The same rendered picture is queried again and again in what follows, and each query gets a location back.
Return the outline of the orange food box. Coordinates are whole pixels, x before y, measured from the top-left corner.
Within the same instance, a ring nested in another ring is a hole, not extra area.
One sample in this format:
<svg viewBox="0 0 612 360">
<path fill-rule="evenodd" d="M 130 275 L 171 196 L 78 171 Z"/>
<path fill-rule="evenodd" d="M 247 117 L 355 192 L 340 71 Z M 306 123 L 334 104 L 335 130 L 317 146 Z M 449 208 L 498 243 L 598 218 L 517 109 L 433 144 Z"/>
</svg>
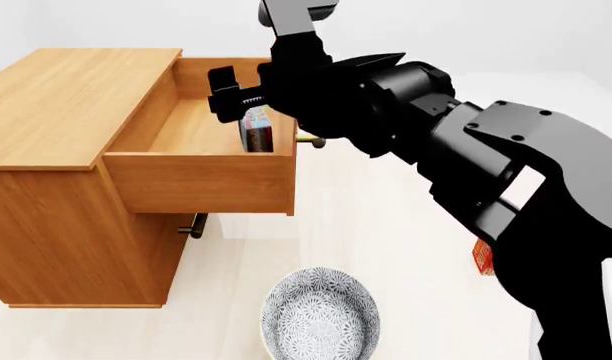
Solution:
<svg viewBox="0 0 612 360">
<path fill-rule="evenodd" d="M 482 239 L 477 239 L 472 251 L 473 260 L 481 275 L 494 276 L 492 248 Z"/>
</svg>

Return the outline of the wooden cabinet body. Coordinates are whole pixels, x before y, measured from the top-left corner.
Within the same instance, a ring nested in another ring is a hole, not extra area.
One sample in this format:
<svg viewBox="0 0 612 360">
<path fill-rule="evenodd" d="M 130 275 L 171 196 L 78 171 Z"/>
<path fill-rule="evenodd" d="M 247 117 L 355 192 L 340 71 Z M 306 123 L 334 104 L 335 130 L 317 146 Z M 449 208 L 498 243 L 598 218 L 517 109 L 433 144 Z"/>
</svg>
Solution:
<svg viewBox="0 0 612 360">
<path fill-rule="evenodd" d="M 178 48 L 42 48 L 0 71 L 0 301 L 160 308 L 184 247 L 124 205 L 103 157 Z"/>
</svg>

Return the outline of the grey floral patterned bowl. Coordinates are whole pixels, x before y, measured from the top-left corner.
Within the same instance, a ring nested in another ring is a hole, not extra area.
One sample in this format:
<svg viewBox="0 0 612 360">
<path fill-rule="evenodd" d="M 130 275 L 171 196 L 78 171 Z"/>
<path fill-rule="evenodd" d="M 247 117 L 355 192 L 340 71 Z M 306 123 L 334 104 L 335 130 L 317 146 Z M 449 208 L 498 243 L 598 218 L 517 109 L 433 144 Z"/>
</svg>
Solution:
<svg viewBox="0 0 612 360">
<path fill-rule="evenodd" d="M 272 360 L 371 360 L 381 320 L 360 281 L 314 267 L 286 275 L 269 290 L 259 326 Z"/>
</svg>

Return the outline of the chocolate pudding box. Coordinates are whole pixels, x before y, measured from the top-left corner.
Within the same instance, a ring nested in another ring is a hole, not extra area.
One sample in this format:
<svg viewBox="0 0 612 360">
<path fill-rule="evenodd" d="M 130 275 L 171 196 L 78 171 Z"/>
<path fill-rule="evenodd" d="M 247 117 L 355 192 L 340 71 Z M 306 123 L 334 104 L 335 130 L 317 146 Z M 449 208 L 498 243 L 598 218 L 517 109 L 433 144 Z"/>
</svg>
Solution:
<svg viewBox="0 0 612 360">
<path fill-rule="evenodd" d="M 265 107 L 253 107 L 238 122 L 245 152 L 273 152 L 272 125 Z"/>
</svg>

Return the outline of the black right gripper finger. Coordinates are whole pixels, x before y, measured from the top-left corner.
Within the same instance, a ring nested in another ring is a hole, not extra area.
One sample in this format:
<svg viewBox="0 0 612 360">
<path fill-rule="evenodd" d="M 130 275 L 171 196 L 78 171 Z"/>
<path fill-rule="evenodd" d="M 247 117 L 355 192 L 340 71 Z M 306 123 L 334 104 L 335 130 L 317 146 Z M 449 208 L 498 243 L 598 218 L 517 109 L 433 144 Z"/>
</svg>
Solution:
<svg viewBox="0 0 612 360">
<path fill-rule="evenodd" d="M 272 62 L 261 63 L 257 66 L 257 72 L 259 75 L 263 97 L 265 98 L 266 103 L 273 110 L 285 114 L 281 95 L 281 74 L 277 72 L 277 69 Z"/>
<path fill-rule="evenodd" d="M 222 123 L 236 122 L 245 114 L 241 88 L 233 66 L 208 71 L 211 95 L 208 98 L 211 113 Z"/>
</svg>

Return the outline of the wooden cabinet drawer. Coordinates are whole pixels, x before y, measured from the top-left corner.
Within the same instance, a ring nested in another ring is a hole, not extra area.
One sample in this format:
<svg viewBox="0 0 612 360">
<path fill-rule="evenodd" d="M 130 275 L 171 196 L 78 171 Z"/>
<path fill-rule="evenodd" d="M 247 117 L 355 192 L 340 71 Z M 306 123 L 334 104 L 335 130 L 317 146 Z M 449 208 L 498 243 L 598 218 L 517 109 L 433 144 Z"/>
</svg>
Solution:
<svg viewBox="0 0 612 360">
<path fill-rule="evenodd" d="M 207 101 L 209 70 L 231 65 L 250 87 L 265 61 L 181 57 L 164 72 L 103 155 L 128 210 L 294 214 L 295 120 L 268 110 L 273 151 L 245 152 L 238 125 L 219 122 Z"/>
</svg>

